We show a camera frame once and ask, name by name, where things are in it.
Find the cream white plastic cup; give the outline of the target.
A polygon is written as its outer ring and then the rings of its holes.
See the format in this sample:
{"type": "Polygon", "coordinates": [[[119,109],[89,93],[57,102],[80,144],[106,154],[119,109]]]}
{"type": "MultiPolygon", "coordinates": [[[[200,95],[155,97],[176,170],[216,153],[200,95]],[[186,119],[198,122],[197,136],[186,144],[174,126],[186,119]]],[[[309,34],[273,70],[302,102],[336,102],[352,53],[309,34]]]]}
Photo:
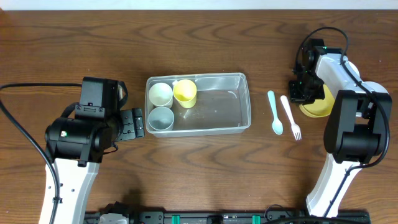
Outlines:
{"type": "Polygon", "coordinates": [[[171,108],[173,105],[173,90],[166,83],[156,83],[149,90],[149,100],[155,107],[171,108]]]}

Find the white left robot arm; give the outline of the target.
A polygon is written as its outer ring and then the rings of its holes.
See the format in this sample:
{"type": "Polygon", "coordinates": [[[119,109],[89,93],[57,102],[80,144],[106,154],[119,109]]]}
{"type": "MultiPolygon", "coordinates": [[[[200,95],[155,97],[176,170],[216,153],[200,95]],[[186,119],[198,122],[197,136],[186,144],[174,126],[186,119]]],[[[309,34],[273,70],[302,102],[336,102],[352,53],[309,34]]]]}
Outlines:
{"type": "Polygon", "coordinates": [[[40,223],[82,223],[88,196],[103,156],[118,141],[144,137],[139,108],[116,110],[86,109],[68,118],[62,115],[45,132],[50,164],[40,223]]]}

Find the yellow plastic cup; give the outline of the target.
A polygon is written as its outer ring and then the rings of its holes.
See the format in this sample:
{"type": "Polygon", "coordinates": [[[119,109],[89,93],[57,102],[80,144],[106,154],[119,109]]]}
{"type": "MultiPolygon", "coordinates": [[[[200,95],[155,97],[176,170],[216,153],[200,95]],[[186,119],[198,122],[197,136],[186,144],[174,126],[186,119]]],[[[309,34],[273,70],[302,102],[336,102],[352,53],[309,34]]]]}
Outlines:
{"type": "Polygon", "coordinates": [[[197,101],[197,86],[191,80],[179,80],[173,82],[173,95],[179,104],[186,109],[195,106],[197,101]]]}

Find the light blue plastic bowl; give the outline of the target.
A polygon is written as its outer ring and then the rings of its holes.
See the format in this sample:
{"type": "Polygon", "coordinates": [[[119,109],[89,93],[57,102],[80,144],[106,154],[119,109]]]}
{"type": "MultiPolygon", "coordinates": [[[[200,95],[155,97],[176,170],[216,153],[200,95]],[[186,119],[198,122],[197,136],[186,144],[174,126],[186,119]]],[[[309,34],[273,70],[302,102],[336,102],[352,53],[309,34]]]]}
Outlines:
{"type": "Polygon", "coordinates": [[[362,82],[362,86],[365,87],[370,92],[376,93],[388,93],[388,91],[379,83],[376,82],[362,82]]]}

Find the yellow plastic bowl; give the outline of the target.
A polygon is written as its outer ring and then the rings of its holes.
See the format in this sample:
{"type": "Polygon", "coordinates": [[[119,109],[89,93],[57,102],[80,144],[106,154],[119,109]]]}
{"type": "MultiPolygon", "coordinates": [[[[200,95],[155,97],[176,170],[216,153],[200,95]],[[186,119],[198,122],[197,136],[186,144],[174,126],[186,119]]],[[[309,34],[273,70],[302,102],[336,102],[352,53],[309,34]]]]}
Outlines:
{"type": "Polygon", "coordinates": [[[325,93],[323,100],[315,100],[313,104],[299,105],[303,114],[311,118],[321,118],[330,115],[335,99],[326,85],[323,86],[323,89],[325,93]]]}

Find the cream white plastic bowl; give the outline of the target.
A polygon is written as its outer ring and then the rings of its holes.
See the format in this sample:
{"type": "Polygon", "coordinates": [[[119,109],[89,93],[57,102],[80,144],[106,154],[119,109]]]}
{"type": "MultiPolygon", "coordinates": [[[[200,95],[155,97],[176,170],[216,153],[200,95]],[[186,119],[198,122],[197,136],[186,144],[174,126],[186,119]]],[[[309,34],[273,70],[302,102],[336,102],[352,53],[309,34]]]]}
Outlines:
{"type": "Polygon", "coordinates": [[[358,77],[360,77],[360,73],[359,73],[359,70],[358,70],[358,68],[356,67],[356,65],[355,65],[354,63],[352,63],[351,61],[349,61],[348,63],[349,63],[349,65],[350,65],[350,67],[353,69],[353,71],[356,73],[356,75],[357,75],[358,77]]]}

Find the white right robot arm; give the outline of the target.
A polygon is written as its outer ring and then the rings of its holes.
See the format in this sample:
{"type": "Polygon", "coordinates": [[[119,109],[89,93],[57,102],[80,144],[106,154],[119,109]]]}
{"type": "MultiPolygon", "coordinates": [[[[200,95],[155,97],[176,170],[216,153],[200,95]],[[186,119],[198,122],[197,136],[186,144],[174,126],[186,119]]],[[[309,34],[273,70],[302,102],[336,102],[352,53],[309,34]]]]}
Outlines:
{"type": "Polygon", "coordinates": [[[305,50],[289,83],[292,103],[313,104],[329,89],[334,103],[323,135],[326,161],[306,198],[311,216],[336,217],[349,185],[363,169],[377,164],[389,145],[392,99],[375,82],[362,81],[340,49],[305,50]]]}

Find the pink plastic fork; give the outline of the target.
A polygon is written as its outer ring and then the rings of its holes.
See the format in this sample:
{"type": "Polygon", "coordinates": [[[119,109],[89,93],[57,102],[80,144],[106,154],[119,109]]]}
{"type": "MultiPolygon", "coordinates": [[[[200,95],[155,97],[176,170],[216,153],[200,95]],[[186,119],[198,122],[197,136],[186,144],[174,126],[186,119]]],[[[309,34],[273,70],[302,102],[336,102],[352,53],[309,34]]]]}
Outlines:
{"type": "Polygon", "coordinates": [[[288,119],[290,121],[290,127],[291,127],[291,130],[293,132],[295,140],[296,141],[301,140],[302,139],[302,133],[301,133],[299,125],[297,125],[295,123],[295,121],[294,121],[294,117],[293,117],[292,110],[291,110],[290,105],[289,105],[288,98],[285,95],[282,95],[280,97],[280,100],[281,100],[282,106],[285,109],[287,117],[288,117],[288,119]]]}

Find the light blue plastic cup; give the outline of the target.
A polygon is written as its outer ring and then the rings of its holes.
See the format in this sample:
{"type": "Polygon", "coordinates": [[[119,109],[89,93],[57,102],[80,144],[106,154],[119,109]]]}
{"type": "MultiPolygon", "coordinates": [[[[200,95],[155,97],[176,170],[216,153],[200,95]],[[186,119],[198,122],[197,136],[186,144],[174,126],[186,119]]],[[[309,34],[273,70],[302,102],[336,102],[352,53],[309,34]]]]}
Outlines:
{"type": "Polygon", "coordinates": [[[149,114],[149,125],[156,131],[171,131],[174,128],[175,116],[167,107],[156,107],[149,114]]]}

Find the mint green plastic spoon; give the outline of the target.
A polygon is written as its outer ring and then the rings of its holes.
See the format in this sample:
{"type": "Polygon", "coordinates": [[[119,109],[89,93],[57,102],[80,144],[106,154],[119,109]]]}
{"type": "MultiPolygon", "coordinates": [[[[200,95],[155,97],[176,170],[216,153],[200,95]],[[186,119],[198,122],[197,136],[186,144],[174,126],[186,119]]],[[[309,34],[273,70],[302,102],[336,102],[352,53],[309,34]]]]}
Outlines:
{"type": "Polygon", "coordinates": [[[283,133],[283,125],[279,120],[277,114],[277,107],[276,107],[276,100],[275,100],[275,93],[272,90],[267,92],[267,97],[271,106],[273,121],[272,121],[272,129],[277,135],[281,135],[283,133]]]}

